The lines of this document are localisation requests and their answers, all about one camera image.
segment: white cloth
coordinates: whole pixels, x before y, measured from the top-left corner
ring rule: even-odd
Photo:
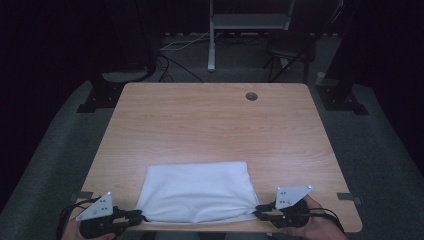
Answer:
[[[152,223],[255,219],[259,205],[245,162],[152,165],[136,209]]]

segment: table top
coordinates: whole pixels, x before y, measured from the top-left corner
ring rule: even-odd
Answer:
[[[246,98],[256,94],[256,100]],[[135,207],[151,164],[246,161],[261,204],[278,186],[310,194],[337,213],[346,232],[362,228],[309,89],[285,83],[129,83],[125,86],[82,191],[112,192]],[[271,223],[150,225],[132,230],[278,232]]]

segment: chair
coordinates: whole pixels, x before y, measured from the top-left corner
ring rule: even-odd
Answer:
[[[288,30],[270,32],[267,52],[272,56],[264,65],[271,64],[268,82],[274,82],[295,61],[302,62],[303,83],[307,84],[309,64],[315,60],[316,41],[337,18],[342,0],[295,0]],[[288,63],[272,77],[275,59],[287,59]]]

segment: shelf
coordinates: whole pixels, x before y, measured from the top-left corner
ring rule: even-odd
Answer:
[[[283,29],[286,14],[215,14],[214,29]]]

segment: gray carpet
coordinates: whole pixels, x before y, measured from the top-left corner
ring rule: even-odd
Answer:
[[[193,37],[180,36],[168,38],[166,42],[190,39]],[[386,119],[372,89],[360,85],[353,88],[359,102],[370,113],[368,116],[350,111],[326,111],[317,95],[315,75],[327,70],[339,42],[335,37],[319,41],[317,59],[310,69],[309,87],[350,191],[363,201],[357,209],[364,227],[359,233],[349,234],[349,238],[423,239],[423,177]],[[207,71],[206,43],[179,51],[163,51],[163,54],[187,67],[204,82],[267,81],[268,69],[262,69],[269,59],[265,39],[249,44],[228,45],[222,40],[217,43],[217,69],[213,73]],[[166,60],[159,58],[158,66],[147,81],[159,81]],[[111,73],[105,78],[119,81],[142,74]],[[301,76],[302,65],[295,64],[278,82],[300,82]],[[198,81],[173,63],[163,80]],[[55,238],[58,215],[69,204],[70,195],[81,189],[113,112],[113,109],[98,109],[91,114],[76,113],[90,89],[89,82],[81,85],[50,124],[1,213],[0,239]],[[141,234],[127,231],[120,239],[138,239]],[[187,239],[184,234],[173,236]]]

